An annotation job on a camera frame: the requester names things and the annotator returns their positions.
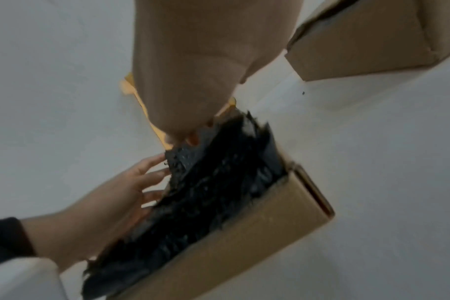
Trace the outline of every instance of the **black sleeve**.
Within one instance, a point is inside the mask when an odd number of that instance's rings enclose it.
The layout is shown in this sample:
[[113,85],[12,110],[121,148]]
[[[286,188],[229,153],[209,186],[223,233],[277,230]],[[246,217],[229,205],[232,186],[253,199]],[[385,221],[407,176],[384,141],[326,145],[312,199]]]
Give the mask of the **black sleeve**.
[[22,227],[13,217],[0,220],[0,263],[16,257],[33,257],[34,248]]

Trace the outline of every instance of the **person's left hand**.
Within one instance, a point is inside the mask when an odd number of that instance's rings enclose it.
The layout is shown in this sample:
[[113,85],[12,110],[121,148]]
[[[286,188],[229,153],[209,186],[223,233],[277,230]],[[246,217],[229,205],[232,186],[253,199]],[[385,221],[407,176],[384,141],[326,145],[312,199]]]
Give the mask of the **person's left hand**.
[[38,256],[50,258],[65,269],[125,236],[150,212],[141,206],[162,198],[162,190],[143,190],[170,174],[169,168],[148,172],[164,160],[164,154],[143,159],[66,210],[23,220]]

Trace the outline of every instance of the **white object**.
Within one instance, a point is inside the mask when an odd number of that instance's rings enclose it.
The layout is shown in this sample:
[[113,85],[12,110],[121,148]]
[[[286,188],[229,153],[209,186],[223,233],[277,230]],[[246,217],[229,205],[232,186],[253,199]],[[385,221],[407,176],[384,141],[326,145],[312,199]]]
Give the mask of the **white object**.
[[0,300],[67,300],[57,266],[45,258],[0,264]]

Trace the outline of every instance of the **black plastic bag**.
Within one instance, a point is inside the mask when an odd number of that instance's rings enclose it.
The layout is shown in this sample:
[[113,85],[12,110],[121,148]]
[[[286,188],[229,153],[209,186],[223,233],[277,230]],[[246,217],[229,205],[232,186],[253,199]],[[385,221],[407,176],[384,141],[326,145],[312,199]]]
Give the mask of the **black plastic bag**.
[[249,114],[203,131],[201,141],[166,152],[168,194],[130,236],[89,264],[85,300],[117,294],[152,274],[286,174],[269,126],[259,127]]

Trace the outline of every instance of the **open cardboard box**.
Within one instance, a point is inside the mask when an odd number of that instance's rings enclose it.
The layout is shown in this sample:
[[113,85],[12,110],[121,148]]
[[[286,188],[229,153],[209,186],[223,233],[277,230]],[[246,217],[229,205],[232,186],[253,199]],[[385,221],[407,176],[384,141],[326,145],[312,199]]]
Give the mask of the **open cardboard box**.
[[432,65],[450,55],[450,0],[325,0],[287,50],[306,81]]
[[191,300],[334,217],[304,169],[280,150],[288,175],[216,231],[114,300]]

